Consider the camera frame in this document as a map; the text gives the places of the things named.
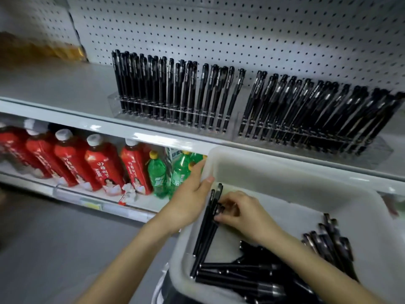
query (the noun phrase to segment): white plastic container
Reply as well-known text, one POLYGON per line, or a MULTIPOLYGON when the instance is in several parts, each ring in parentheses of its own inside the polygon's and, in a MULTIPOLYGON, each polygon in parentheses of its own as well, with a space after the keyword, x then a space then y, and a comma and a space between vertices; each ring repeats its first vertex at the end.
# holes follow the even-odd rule
MULTIPOLYGON (((390 303, 405 303, 405 243, 375 191, 281 164, 268 155, 227 147, 210 151, 202 178, 209 175, 224 185, 224 193, 240 189, 257 197, 276 222, 297 238, 316 230, 322 213, 329 213, 338 220, 342 236, 350 240, 360 282, 390 303)), ((232 291, 190 278, 202 218, 203 214, 179 235, 170 260, 173 286, 205 304, 245 303, 232 291)), ((240 239, 231 229, 220 226, 205 261, 233 261, 240 256, 240 239)))

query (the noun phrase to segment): pegboard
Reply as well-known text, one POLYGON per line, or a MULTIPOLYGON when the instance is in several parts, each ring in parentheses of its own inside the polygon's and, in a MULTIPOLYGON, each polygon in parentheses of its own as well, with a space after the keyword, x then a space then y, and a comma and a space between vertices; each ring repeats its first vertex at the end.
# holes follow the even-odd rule
POLYGON ((68 0, 92 63, 115 49, 404 90, 401 0, 68 0))
POLYGON ((43 43, 79 46, 67 9, 54 0, 1 0, 0 30, 43 43))

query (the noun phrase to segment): fingernail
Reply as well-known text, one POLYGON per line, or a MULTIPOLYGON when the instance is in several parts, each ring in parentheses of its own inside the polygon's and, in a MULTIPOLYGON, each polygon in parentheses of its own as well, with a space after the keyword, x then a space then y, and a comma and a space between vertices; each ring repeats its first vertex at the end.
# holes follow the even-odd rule
POLYGON ((212 184, 214 182, 214 180, 215 180, 215 177, 214 176, 209 176, 209 177, 206 178, 206 180, 207 180, 207 182, 212 184))

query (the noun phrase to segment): green bottle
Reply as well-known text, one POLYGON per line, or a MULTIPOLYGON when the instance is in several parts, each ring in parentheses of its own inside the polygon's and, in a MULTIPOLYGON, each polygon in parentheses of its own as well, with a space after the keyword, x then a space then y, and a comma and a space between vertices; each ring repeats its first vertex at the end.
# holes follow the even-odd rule
POLYGON ((190 156, 190 160, 195 162, 195 163, 200 162, 202 159, 203 159, 203 155, 200 155, 199 153, 194 152, 190 156))
POLYGON ((167 195, 166 165, 159 159, 155 150, 149 152, 149 157, 151 160, 148 165, 148 173, 154 194, 159 198, 164 198, 167 195))
POLYGON ((182 151, 180 158, 173 165, 170 197, 173 196, 179 185, 181 185, 190 175, 190 169, 188 168, 190 162, 190 152, 182 151))

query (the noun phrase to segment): white bottle cap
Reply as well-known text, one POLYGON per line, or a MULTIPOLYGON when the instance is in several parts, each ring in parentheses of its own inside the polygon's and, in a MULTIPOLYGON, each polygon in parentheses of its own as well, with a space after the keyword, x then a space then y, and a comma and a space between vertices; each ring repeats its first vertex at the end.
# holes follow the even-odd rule
POLYGON ((99 146, 103 143, 103 137, 99 134, 91 134, 87 137, 87 143, 92 147, 99 146))
POLYGON ((38 135, 40 133, 48 132, 49 122, 27 118, 24 120, 24 128, 27 129, 29 135, 38 135))
POLYGON ((55 133, 55 136, 59 141, 67 141, 73 137, 73 133, 69 129, 61 129, 55 133))
POLYGON ((138 144, 139 144, 138 141, 135 141, 135 140, 133 140, 132 138, 126 138, 126 139, 125 139, 125 143, 126 143, 128 146, 135 146, 135 145, 138 145, 138 144))

